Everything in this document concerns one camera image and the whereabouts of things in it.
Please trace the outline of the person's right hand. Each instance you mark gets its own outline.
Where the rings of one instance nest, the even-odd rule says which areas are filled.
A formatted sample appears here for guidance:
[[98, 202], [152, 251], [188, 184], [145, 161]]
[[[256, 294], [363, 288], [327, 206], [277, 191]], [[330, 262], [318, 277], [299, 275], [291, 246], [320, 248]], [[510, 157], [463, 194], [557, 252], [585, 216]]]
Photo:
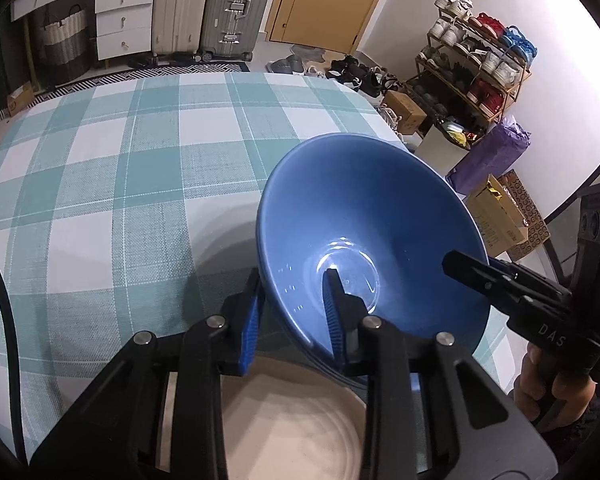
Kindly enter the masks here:
[[521, 371], [514, 382], [513, 400], [530, 422], [541, 415], [539, 402], [548, 392], [556, 401], [562, 402], [560, 410], [540, 426], [541, 431], [550, 431], [568, 426], [578, 420], [594, 398], [596, 383], [588, 376], [565, 377], [558, 374], [547, 389], [540, 377], [540, 365], [544, 360], [543, 351], [528, 343], [522, 359]]

